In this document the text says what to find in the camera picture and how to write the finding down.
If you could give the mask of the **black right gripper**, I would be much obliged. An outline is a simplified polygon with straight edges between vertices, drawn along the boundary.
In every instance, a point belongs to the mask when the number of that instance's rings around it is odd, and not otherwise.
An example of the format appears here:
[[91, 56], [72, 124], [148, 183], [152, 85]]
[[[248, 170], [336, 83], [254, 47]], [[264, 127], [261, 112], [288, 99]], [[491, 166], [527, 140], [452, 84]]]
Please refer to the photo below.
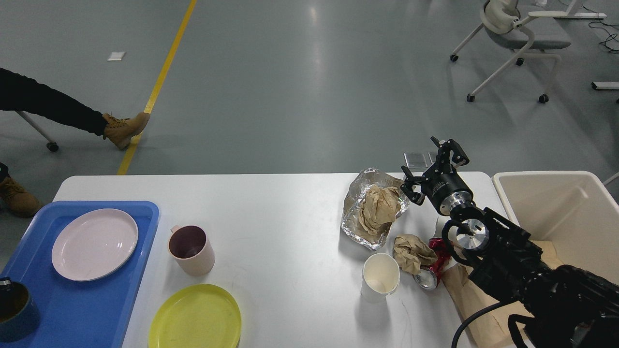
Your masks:
[[414, 175], [409, 167], [402, 165], [405, 179], [400, 190], [416, 205], [422, 205], [427, 196], [442, 216], [450, 216], [456, 208], [474, 206], [473, 192], [457, 173], [458, 167], [470, 163], [470, 158], [453, 139], [445, 141], [435, 136], [430, 139], [438, 148], [435, 163], [420, 175]]

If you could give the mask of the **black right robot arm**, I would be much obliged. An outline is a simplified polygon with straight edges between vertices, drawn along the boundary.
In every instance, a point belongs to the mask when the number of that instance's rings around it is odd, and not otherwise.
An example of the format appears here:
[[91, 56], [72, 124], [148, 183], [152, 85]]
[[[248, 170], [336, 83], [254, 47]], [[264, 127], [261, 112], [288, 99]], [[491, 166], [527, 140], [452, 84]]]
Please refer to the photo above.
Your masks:
[[420, 176], [402, 167], [400, 189], [412, 203], [429, 198], [446, 216], [440, 238], [449, 255], [469, 266], [469, 280], [497, 300], [458, 327], [451, 346], [473, 321], [493, 310], [521, 302], [531, 314], [511, 314], [508, 329], [518, 348], [526, 346], [518, 324], [536, 348], [616, 348], [619, 296], [616, 284], [570, 265], [551, 269], [530, 233], [490, 208], [480, 209], [457, 168], [469, 157], [453, 139], [431, 137], [438, 149], [435, 163]]

